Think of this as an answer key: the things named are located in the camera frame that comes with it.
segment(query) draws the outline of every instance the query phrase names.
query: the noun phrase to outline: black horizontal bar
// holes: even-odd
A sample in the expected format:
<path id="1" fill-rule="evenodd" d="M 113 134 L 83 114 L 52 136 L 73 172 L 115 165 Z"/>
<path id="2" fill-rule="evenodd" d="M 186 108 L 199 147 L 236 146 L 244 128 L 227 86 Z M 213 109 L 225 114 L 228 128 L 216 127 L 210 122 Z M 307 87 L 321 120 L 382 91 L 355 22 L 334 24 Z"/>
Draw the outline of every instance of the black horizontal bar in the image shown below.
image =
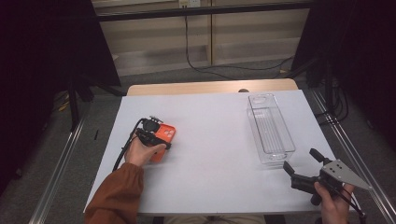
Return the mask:
<path id="1" fill-rule="evenodd" d="M 212 14 L 227 14 L 239 12 L 275 11 L 311 8 L 315 0 L 302 2 L 268 3 L 249 6 L 228 6 L 228 7 L 190 7 L 175 8 L 154 11 L 140 11 L 129 13 L 107 13 L 96 17 L 99 21 L 130 21 L 153 18 L 199 16 Z"/>

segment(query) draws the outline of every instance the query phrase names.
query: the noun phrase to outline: orange phone case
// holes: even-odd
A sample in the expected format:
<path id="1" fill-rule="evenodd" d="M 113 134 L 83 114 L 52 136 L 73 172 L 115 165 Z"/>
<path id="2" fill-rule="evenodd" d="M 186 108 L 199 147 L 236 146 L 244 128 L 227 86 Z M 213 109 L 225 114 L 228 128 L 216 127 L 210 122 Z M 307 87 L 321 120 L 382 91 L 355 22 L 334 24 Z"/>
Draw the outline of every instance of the orange phone case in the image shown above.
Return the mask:
<path id="1" fill-rule="evenodd" d="M 167 143 L 171 143 L 173 137 L 175 136 L 176 129 L 167 124 L 160 124 L 160 129 L 155 133 L 155 136 L 161 138 L 163 141 Z M 150 161 L 159 162 L 163 159 L 163 155 L 165 154 L 166 149 L 163 149 L 156 154 L 152 155 Z"/>

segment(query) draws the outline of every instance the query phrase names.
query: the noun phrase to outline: white tabletop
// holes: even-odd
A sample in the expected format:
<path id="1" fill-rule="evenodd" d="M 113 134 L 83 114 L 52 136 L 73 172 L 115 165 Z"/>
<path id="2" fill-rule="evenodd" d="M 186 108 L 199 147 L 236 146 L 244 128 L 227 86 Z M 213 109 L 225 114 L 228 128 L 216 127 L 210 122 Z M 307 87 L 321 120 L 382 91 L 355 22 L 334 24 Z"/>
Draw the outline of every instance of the white tabletop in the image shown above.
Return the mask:
<path id="1" fill-rule="evenodd" d="M 296 146 L 290 164 L 300 175 L 318 175 L 311 147 L 334 159 L 301 91 L 271 91 Z M 311 195 L 292 189 L 283 169 L 260 163 L 250 124 L 248 96 L 255 93 L 127 96 L 122 99 L 92 192 L 111 173 L 130 131 L 154 115 L 175 126 L 172 148 L 161 163 L 145 166 L 139 213 L 276 214 L 318 211 Z"/>

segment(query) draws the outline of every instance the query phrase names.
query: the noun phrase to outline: brown jacket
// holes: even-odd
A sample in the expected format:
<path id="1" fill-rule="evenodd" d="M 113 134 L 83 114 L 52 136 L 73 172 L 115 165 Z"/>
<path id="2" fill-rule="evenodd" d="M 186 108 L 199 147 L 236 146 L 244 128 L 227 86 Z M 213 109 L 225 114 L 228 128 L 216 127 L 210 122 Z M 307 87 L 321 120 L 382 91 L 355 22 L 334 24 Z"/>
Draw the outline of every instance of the brown jacket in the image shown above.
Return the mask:
<path id="1" fill-rule="evenodd" d="M 108 175 L 85 210 L 85 223 L 136 223 L 143 173 L 141 167 L 124 163 Z"/>

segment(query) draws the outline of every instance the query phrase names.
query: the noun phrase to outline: transparent bin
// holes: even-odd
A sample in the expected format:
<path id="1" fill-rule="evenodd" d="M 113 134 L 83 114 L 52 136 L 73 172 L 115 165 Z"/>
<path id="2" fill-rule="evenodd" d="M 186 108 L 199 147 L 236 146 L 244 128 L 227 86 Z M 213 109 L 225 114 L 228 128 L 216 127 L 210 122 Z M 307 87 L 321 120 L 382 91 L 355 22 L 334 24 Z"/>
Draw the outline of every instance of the transparent bin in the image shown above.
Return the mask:
<path id="1" fill-rule="evenodd" d="M 247 115 L 260 161 L 280 165 L 295 151 L 288 127 L 273 94 L 248 97 Z"/>

